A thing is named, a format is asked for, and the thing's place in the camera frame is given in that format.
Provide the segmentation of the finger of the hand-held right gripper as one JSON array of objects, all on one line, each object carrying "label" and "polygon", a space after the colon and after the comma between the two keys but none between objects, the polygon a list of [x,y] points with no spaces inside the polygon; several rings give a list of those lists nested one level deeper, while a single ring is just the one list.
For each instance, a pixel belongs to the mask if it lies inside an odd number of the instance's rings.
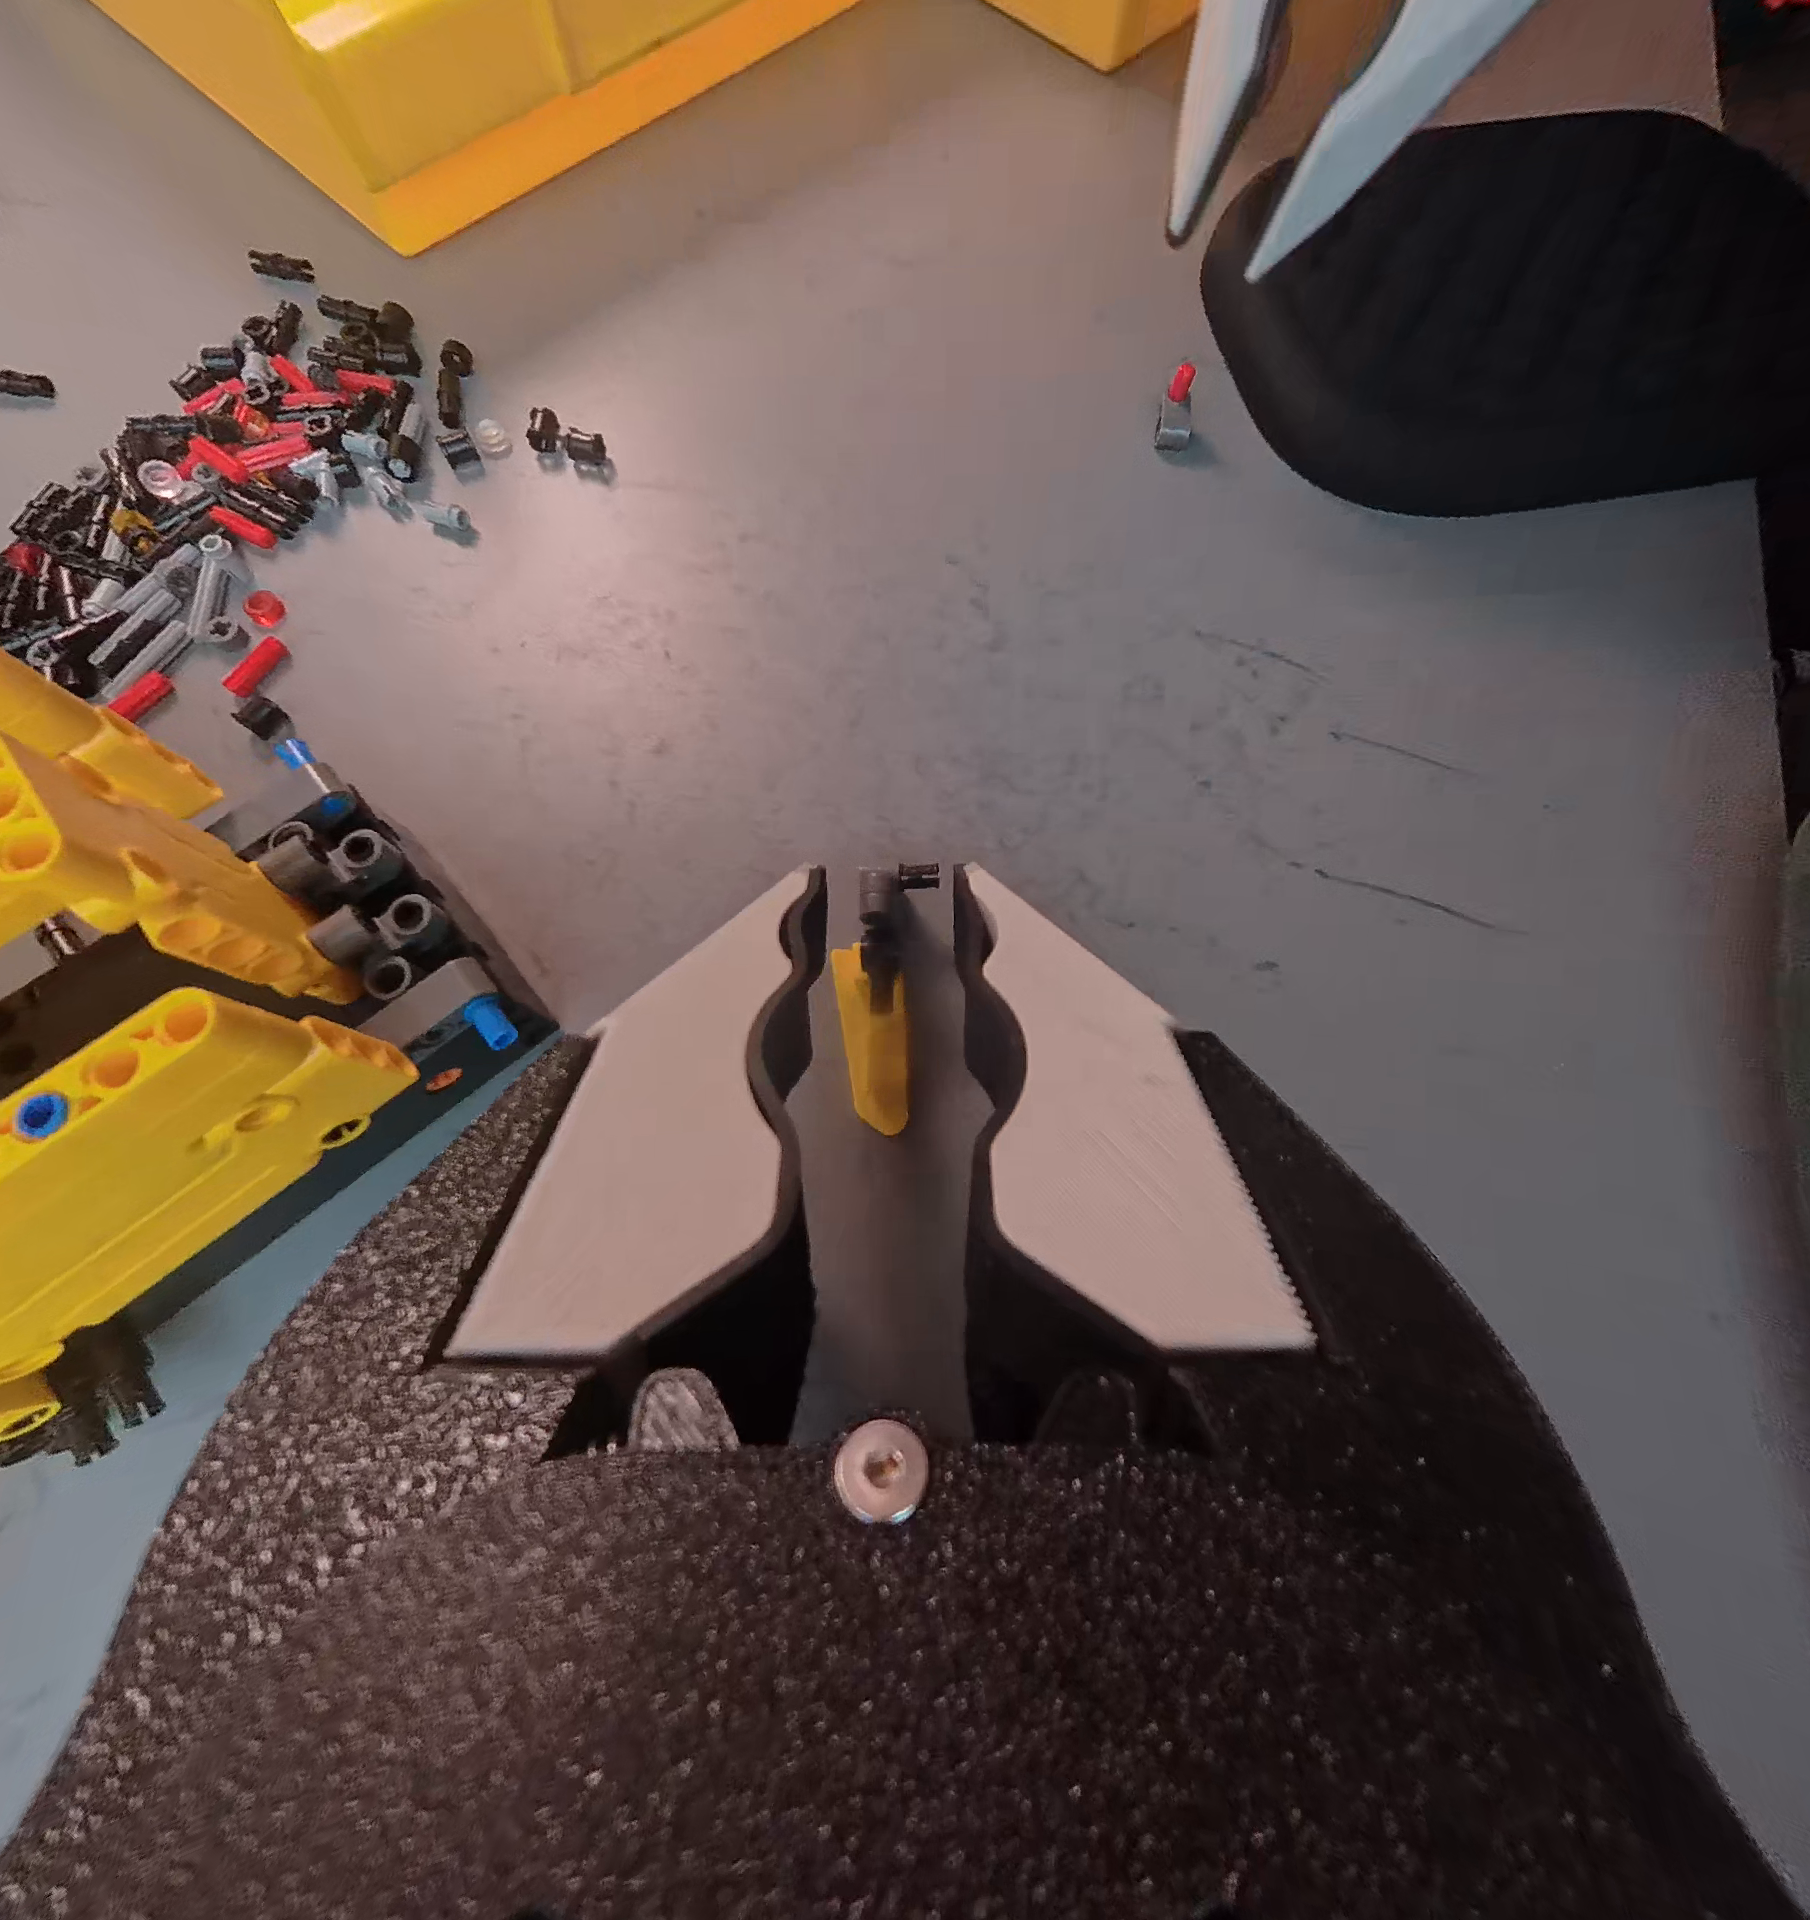
[{"label": "finger of the hand-held right gripper", "polygon": [[1252,233],[1247,285],[1297,255],[1522,10],[1529,0],[1403,0],[1374,59],[1297,153],[1286,188]]},{"label": "finger of the hand-held right gripper", "polygon": [[1166,244],[1186,248],[1230,153],[1241,146],[1247,114],[1259,111],[1284,70],[1286,6],[1284,0],[1197,0],[1186,83],[1178,83],[1178,128],[1170,128],[1170,188],[1166,188]]}]

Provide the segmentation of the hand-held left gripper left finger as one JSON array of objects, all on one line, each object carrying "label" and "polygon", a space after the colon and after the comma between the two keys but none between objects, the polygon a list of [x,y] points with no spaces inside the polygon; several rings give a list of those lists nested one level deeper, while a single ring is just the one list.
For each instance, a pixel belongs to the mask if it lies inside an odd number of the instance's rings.
[{"label": "hand-held left gripper left finger", "polygon": [[562,1433],[624,1433],[652,1370],[703,1370],[733,1433],[792,1433],[817,1322],[792,1126],[817,973],[825,864],[799,864],[583,1030],[445,1362],[574,1377]]}]

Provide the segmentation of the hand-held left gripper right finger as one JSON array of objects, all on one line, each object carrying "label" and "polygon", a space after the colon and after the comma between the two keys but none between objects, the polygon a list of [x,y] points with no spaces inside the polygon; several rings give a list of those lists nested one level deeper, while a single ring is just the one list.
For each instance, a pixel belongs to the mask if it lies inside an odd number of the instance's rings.
[{"label": "hand-held left gripper right finger", "polygon": [[984,864],[955,864],[964,1067],[989,1117],[964,1210],[976,1428],[1084,1370],[1306,1355],[1320,1322],[1197,1094],[1186,1025]]}]

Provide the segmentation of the small yellow lego subassembly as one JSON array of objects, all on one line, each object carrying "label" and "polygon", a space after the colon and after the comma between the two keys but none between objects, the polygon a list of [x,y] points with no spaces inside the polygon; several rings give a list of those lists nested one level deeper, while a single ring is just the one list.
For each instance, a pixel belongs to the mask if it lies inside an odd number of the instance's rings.
[{"label": "small yellow lego subassembly", "polygon": [[833,946],[848,1089],[851,1089],[851,1117],[873,1134],[906,1126],[898,896],[925,896],[934,881],[941,881],[934,857],[858,864],[858,940]]}]

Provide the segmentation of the yellow black lego model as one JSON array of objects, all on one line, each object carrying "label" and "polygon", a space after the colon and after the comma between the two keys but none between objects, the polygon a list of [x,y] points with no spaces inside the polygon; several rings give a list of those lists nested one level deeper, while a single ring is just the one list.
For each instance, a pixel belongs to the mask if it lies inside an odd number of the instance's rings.
[{"label": "yellow black lego model", "polygon": [[153,1331],[556,1040],[272,702],[257,797],[0,652],[0,1467],[153,1419]]}]

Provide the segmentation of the pile of small lego pins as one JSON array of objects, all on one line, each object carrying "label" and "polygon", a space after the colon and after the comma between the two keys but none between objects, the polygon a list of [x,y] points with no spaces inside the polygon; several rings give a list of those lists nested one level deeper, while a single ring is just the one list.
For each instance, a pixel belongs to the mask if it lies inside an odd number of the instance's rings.
[{"label": "pile of small lego pins", "polygon": [[153,721],[180,665],[214,652],[237,724],[279,765],[309,765],[272,702],[294,652],[287,593],[247,572],[260,552],[353,500],[480,537],[460,500],[430,500],[430,476],[473,476],[510,440],[547,474],[618,474],[601,432],[547,402],[527,432],[473,414],[480,350],[420,349],[408,303],[316,291],[316,272],[287,248],[240,261],[279,300],[195,349],[163,409],[127,414],[75,476],[9,519],[0,735],[50,735],[40,758]]}]

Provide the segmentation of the empty yellow storage bin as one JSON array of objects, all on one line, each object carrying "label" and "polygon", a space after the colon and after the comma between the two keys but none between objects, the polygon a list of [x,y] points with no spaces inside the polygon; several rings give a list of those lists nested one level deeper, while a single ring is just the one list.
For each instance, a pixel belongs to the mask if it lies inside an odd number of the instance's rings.
[{"label": "empty yellow storage bin", "polygon": [[989,0],[989,10],[1032,25],[1060,52],[1107,74],[1136,59],[1154,44],[1178,31],[1197,10],[1197,0]]}]

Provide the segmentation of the black textured pad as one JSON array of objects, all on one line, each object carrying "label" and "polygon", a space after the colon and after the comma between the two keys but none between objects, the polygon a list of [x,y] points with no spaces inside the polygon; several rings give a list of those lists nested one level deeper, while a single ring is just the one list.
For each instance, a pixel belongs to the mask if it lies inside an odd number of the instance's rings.
[{"label": "black textured pad", "polygon": [[1542,514],[1810,463],[1810,196],[1672,111],[1411,128],[1247,280],[1286,156],[1197,255],[1268,449],[1374,514]]}]

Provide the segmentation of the yellow bin with small parts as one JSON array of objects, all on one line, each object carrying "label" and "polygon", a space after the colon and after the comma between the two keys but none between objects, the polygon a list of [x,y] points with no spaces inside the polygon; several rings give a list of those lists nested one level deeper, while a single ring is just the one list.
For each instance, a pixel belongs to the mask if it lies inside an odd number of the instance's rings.
[{"label": "yellow bin with small parts", "polygon": [[394,255],[771,59],[848,0],[99,0]]}]

